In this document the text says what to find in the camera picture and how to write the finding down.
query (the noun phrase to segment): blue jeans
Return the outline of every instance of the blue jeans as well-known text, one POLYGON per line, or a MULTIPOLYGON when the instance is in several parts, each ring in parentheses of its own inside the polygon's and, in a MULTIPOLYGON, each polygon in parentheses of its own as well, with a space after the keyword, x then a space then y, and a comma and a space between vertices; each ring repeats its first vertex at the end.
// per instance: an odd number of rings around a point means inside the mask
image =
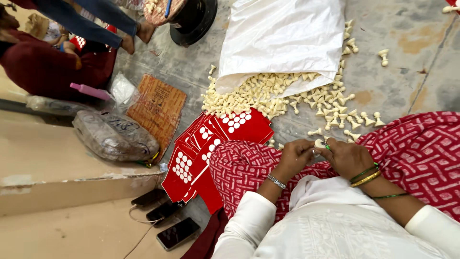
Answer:
MULTIPOLYGON (((58 22, 71 33, 114 48, 120 46, 120 36, 84 18, 63 0, 35 0, 35 2, 39 12, 58 22)), ((74 2, 102 21, 126 32, 133 38, 136 36, 136 21, 127 16, 110 0, 74 0, 74 2)))

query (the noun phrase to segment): pink bottle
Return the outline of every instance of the pink bottle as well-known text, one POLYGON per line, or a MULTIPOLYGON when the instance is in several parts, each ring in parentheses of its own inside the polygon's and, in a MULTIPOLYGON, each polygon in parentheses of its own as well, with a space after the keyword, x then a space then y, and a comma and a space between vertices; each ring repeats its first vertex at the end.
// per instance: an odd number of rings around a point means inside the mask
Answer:
POLYGON ((103 99, 104 101, 107 101, 110 99, 110 96, 106 94, 104 91, 92 88, 91 86, 87 86, 84 84, 76 84, 76 83, 70 83, 70 87, 77 89, 80 93, 87 94, 99 99, 103 99))

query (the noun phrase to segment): mobile phone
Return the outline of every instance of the mobile phone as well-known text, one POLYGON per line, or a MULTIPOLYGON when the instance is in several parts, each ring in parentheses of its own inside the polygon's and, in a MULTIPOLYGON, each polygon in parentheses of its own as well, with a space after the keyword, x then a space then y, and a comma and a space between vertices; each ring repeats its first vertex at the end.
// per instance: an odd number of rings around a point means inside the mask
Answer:
POLYGON ((186 218, 169 229, 158 233, 156 239, 166 251, 170 251, 186 241, 198 230, 200 230, 200 226, 191 218, 186 218))
POLYGON ((151 205, 152 203, 158 201, 161 197, 166 195, 166 192, 161 189, 154 189, 148 193, 137 197, 131 201, 132 205, 137 205, 138 207, 145 207, 151 205))
POLYGON ((167 217, 173 215, 176 211, 178 211, 183 206, 184 206, 183 203, 172 202, 171 200, 168 200, 167 202, 161 204, 158 208, 147 213, 146 217, 148 221, 159 220, 160 218, 164 217, 164 219, 156 222, 155 227, 159 227, 160 222, 165 220, 167 217))

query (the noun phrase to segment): hand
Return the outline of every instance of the hand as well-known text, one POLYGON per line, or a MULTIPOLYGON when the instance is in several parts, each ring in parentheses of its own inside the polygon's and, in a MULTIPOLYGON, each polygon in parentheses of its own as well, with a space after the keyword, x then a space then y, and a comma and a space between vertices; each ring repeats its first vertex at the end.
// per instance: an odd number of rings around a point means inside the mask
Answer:
POLYGON ((365 146, 337 141, 328 138, 330 150, 315 148, 315 153, 321 154, 332 168, 343 178, 350 180, 374 165, 371 155, 365 146))
POLYGON ((298 139, 284 145, 281 160, 271 173, 278 181, 286 184, 292 177, 300 173, 306 165, 311 165, 314 141, 298 139))

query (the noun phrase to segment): white cable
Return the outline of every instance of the white cable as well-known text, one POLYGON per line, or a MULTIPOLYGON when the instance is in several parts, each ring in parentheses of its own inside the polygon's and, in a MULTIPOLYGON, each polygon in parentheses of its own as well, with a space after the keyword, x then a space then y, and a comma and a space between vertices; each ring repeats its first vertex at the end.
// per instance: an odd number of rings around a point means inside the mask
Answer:
POLYGON ((134 249, 136 249, 136 247, 138 247, 138 245, 140 244, 140 242, 144 239, 144 237, 147 235, 147 233, 150 231, 150 229, 151 229, 153 226, 155 226, 155 224, 156 224, 158 221, 165 219, 165 217, 161 217, 160 219, 152 220, 152 221, 140 221, 140 220, 137 220, 137 219, 135 219, 135 218, 133 218, 133 217, 131 216, 131 211, 132 211, 133 209, 135 209, 135 208, 137 208, 137 205, 133 205, 133 206, 129 209, 129 217, 130 217, 130 218, 132 218, 133 220, 135 220, 135 221, 137 221, 137 222, 141 222, 141 223, 153 223, 153 224, 149 227, 149 229, 147 230, 147 232, 145 232, 145 234, 141 237, 141 239, 139 240, 139 242, 131 249, 131 251, 129 251, 129 252, 125 255, 125 257, 123 257, 123 259, 126 259, 126 257, 128 257, 128 255, 130 255, 130 254, 134 251, 134 249))

